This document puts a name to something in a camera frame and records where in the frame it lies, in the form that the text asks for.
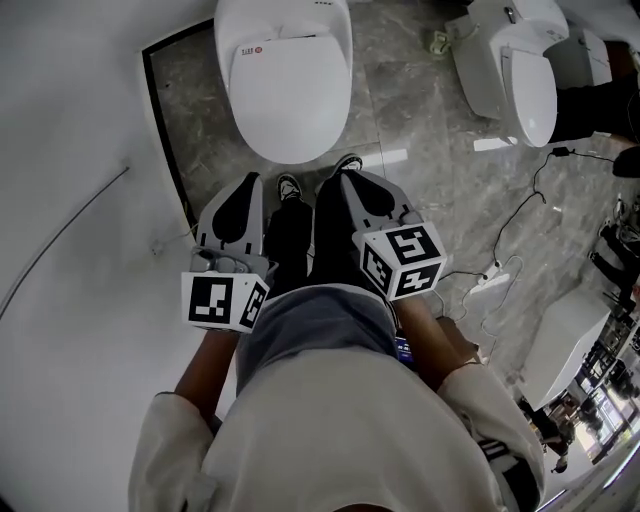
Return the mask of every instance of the toilet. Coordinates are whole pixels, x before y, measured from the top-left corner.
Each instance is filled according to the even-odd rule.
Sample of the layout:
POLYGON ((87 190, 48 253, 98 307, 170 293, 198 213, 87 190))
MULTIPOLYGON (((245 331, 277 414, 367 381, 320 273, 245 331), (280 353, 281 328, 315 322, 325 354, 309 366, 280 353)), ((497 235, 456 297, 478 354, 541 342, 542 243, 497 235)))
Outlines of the toilet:
POLYGON ((500 119, 504 138, 542 147, 556 122, 551 64, 542 54, 569 37, 554 0, 474 0, 447 23, 453 58, 471 109, 500 119))
POLYGON ((219 0, 214 27, 222 80, 246 143, 281 164, 331 149, 351 102, 346 0, 219 0))

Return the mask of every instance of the black sneaker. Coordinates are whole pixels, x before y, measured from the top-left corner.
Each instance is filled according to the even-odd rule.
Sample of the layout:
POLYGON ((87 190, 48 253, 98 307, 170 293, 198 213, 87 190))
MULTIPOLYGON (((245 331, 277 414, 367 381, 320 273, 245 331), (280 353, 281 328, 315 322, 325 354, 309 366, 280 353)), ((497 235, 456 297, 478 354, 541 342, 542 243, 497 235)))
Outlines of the black sneaker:
POLYGON ((286 199, 295 197, 297 199, 302 198, 302 190, 300 184, 291 174, 283 174, 278 178, 278 196, 280 202, 284 202, 286 199))
POLYGON ((333 172, 331 173, 331 176, 333 176, 337 172, 360 170, 362 170, 362 158, 360 158, 355 153, 349 153, 348 155, 345 155, 340 160, 338 160, 338 163, 333 166, 333 172))

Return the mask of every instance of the gray shorts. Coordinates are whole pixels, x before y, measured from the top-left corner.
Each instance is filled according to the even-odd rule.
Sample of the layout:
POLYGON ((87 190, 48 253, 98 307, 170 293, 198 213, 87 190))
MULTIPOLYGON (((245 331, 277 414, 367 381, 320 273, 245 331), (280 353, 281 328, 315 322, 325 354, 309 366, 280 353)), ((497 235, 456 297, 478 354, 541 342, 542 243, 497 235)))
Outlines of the gray shorts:
POLYGON ((236 350, 237 394, 260 369, 303 350, 362 347, 397 359, 395 324, 370 295, 313 286, 266 304, 236 350))

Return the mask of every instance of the toilet lid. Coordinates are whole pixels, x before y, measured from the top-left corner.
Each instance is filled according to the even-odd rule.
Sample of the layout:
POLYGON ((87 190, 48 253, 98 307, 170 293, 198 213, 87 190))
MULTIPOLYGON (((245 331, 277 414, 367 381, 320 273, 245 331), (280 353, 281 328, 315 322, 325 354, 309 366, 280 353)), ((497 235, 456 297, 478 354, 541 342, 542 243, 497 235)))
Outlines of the toilet lid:
POLYGON ((556 124, 556 82, 548 59, 541 55, 504 48, 502 74, 508 112, 516 137, 530 146, 545 146, 556 124))
POLYGON ((256 153, 299 164, 340 137, 351 75, 330 35, 241 45, 231 66, 229 100, 242 137, 256 153))

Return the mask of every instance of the white sweatshirt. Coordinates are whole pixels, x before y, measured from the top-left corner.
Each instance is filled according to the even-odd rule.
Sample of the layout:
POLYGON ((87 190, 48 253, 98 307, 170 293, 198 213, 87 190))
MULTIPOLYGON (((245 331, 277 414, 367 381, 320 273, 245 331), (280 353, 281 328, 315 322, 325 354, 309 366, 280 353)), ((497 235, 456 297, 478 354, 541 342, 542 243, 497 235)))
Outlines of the white sweatshirt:
POLYGON ((540 444, 485 367, 438 393, 393 358, 308 350, 261 370, 215 439, 198 410, 156 396, 133 464, 132 512, 535 510, 540 444))

